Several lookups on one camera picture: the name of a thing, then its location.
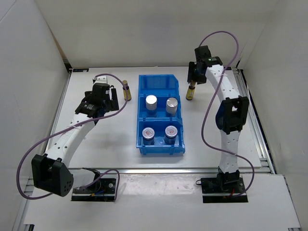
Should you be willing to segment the yellow oil bottle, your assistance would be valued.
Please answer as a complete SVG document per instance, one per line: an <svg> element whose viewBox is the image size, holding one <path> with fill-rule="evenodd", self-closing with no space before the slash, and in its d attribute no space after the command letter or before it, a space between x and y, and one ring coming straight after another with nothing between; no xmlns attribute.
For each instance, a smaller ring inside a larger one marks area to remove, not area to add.
<svg viewBox="0 0 308 231"><path fill-rule="evenodd" d="M126 101L130 101L132 99L131 97L131 93L130 93L130 89L129 89L129 86L128 86L128 82L126 80L123 80L123 94L124 94L124 99Z"/></svg>
<svg viewBox="0 0 308 231"><path fill-rule="evenodd" d="M187 89L187 92L186 92L186 100L188 100L188 101L191 101L194 97L195 84L196 83L194 81L191 81L189 86L188 86L188 89Z"/></svg>

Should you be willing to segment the silver-lid shaker blue label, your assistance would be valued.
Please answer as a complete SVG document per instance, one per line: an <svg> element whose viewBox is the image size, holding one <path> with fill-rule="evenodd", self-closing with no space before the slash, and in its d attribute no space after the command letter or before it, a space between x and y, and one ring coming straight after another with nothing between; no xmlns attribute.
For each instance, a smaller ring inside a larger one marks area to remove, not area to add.
<svg viewBox="0 0 308 231"><path fill-rule="evenodd" d="M178 109L178 100L174 97L170 97L166 101L166 116L175 117Z"/></svg>

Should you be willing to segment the white-lid spice jar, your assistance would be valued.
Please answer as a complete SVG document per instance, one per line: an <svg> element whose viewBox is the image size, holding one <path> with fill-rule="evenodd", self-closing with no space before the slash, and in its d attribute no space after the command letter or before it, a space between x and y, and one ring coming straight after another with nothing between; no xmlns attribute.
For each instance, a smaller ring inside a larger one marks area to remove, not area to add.
<svg viewBox="0 0 308 231"><path fill-rule="evenodd" d="M165 137L164 137L165 144L174 145L176 142L177 135L178 135L178 129L175 126L173 125L167 126L165 128Z"/></svg>
<svg viewBox="0 0 308 231"><path fill-rule="evenodd" d="M154 145L155 131L151 127L146 127L142 130L142 139L144 145Z"/></svg>

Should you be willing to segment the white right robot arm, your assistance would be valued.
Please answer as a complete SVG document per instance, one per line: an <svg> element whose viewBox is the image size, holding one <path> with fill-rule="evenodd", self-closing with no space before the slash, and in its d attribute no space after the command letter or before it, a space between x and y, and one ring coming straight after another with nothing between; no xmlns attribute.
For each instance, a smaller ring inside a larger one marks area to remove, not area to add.
<svg viewBox="0 0 308 231"><path fill-rule="evenodd" d="M221 134L221 159L214 186L221 192L233 190L240 180L237 163L238 140L246 123L249 99L242 97L224 73L219 57L214 57L207 45L194 50L196 62L190 62L189 78L198 84L212 84L217 92L220 106L215 116Z"/></svg>

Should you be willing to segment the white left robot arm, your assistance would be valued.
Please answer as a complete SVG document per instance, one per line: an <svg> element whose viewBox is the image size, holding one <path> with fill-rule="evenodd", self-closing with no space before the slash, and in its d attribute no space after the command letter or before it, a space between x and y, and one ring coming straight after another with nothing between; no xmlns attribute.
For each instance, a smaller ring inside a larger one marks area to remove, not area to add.
<svg viewBox="0 0 308 231"><path fill-rule="evenodd" d="M68 166L98 121L123 110L118 105L116 88L107 79L107 73L93 78L92 90L85 92L70 126L58 132L58 141L43 155L33 157L31 166L36 188L61 197L72 188L83 188L92 194L102 191L99 171L84 168L81 176L77 176ZM172 100L178 107L175 112L170 109ZM179 81L174 75L139 76L136 147L142 155L185 152L180 106Z"/></svg>

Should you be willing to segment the blue bin near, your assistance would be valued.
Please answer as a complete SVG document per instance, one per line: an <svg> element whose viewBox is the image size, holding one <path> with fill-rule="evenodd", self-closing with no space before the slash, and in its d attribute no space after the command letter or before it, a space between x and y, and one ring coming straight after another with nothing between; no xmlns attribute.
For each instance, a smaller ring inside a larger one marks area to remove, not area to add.
<svg viewBox="0 0 308 231"><path fill-rule="evenodd" d="M166 143L165 129L168 126L175 126L177 135L173 144ZM154 138L152 144L145 140L142 131L145 128L154 130ZM137 122L136 132L136 148L142 155L147 154L183 154L185 153L185 144L183 139L183 124L178 119L139 119Z"/></svg>

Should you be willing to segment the aluminium table edge rail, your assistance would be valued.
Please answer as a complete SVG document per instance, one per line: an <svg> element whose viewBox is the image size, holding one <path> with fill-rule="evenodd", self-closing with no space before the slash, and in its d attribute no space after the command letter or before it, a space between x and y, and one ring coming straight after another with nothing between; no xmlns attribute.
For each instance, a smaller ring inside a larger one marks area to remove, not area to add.
<svg viewBox="0 0 308 231"><path fill-rule="evenodd" d="M108 169L96 168L100 172L105 172ZM270 168L268 166L255 167L255 173L270 173ZM69 171L77 172L78 170L83 170L81 168L71 168ZM184 174L184 173L205 173L205 174L215 174L218 173L217 168L118 168L117 169L122 174ZM252 169L248 167L240 168L240 173L250 174Z"/></svg>

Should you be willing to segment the right side aluminium rail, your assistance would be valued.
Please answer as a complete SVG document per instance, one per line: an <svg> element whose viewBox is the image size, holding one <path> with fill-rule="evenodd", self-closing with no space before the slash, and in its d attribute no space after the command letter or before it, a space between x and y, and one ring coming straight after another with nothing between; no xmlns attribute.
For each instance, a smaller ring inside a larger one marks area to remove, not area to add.
<svg viewBox="0 0 308 231"><path fill-rule="evenodd" d="M250 101L248 116L247 116L247 124L250 126L256 151L258 153L261 163L261 167L259 167L259 169L256 170L256 172L263 173L264 172L263 169L266 169L268 173L276 174L276 170L271 159L270 151L269 148L267 147L267 141L262 133L263 131L262 126L258 120L258 115L254 107L253 99L249 91L248 84L244 77L244 72L243 70L234 67L232 68L232 70L239 92L247 96Z"/></svg>

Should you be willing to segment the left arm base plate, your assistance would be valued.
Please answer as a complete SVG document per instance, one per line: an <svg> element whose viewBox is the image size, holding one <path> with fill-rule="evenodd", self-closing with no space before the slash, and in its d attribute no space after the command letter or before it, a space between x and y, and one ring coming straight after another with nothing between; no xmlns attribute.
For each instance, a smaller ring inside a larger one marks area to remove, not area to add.
<svg viewBox="0 0 308 231"><path fill-rule="evenodd" d="M87 188L74 188L73 202L114 202L118 186L118 177L102 177Z"/></svg>

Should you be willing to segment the left side aluminium rail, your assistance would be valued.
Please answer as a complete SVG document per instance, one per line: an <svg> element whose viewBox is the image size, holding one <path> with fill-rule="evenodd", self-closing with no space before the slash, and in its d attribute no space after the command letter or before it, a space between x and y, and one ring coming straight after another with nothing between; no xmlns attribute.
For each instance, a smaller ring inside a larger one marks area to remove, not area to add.
<svg viewBox="0 0 308 231"><path fill-rule="evenodd" d="M72 66L66 63L63 68L43 70L28 81L26 96L23 97L26 101L22 104L24 112L29 116L23 134L22 154L50 135L71 69Z"/></svg>

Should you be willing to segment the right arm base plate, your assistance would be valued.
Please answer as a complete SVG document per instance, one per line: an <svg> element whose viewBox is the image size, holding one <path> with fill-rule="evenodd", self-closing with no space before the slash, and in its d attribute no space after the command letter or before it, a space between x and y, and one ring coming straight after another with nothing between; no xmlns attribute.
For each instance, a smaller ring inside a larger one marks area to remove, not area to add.
<svg viewBox="0 0 308 231"><path fill-rule="evenodd" d="M196 186L201 186L202 199L204 204L221 203L248 203L243 178L230 188L221 189L216 178L200 178L195 182Z"/></svg>

